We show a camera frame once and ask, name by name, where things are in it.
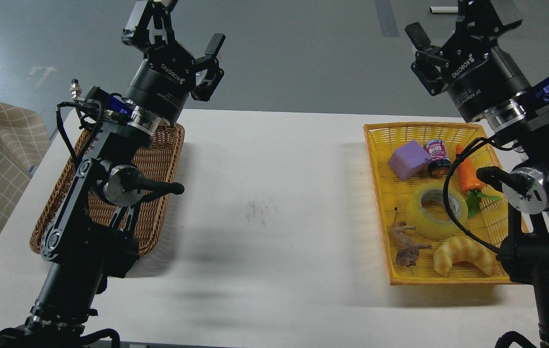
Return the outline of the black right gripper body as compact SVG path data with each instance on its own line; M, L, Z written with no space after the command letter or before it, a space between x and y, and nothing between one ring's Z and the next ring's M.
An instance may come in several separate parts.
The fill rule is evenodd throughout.
M442 48L448 59L442 81L462 118L476 122L486 110L513 99L530 88L515 60L497 40L481 37L450 38Z

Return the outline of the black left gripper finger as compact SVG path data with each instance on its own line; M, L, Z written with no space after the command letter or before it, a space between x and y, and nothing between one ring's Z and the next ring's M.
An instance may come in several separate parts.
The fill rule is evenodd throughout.
M121 41L145 55L175 42L171 14L177 0L139 0L135 3Z
M219 66L218 54L226 39L223 33L215 33L204 51L204 56L194 60L188 68L188 74L196 77L196 73L204 73L204 77L198 84L190 89L190 95L195 101L208 102L215 89L222 81L224 70Z

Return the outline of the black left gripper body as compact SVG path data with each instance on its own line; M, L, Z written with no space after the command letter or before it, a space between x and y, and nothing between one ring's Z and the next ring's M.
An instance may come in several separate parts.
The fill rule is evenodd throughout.
M190 89L195 87L195 79L189 78L186 72L193 63L193 55L175 37L155 37L153 45L149 41L135 43L131 37L123 37L122 42L144 53L124 99L175 125Z

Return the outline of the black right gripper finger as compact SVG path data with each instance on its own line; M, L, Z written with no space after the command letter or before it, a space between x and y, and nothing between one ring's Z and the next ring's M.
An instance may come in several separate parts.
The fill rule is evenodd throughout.
M458 49L498 45L498 38L518 28L522 18L512 0L459 0L453 46Z
M445 92L447 84L443 81L442 70L447 68L449 60L443 56L442 49L432 44L419 22L407 25L405 33L416 49L412 72L431 96Z

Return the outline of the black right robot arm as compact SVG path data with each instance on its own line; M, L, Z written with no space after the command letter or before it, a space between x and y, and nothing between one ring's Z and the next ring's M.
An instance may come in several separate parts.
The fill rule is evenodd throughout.
M529 84L517 64L498 46L498 37L520 26L510 0L460 0L454 32L443 46L431 43L420 23L405 27L415 46L412 71L429 94L447 92L467 122L485 119L492 137L473 140L456 157L447 176L484 145L528 157L511 172L477 170L478 178L508 201L508 235L493 251L512 282L535 290L540 346L549 348L549 77Z

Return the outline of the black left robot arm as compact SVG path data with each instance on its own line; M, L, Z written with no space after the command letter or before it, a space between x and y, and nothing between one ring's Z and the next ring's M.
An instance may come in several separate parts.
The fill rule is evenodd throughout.
M144 59L123 95L93 87L81 96L71 82L71 101L56 106L57 126L71 154L71 185L41 238L40 255L52 263L25 323L0 331L0 348L88 348L105 338L121 340L107 328L83 334L98 313L95 295L107 278L123 278L138 260L134 234L141 205L180 183L149 180L133 164L149 148L159 125L175 125L188 97L209 101L224 76L217 55L225 35L215 33L204 56L195 58L176 39L175 0L135 3L122 42Z

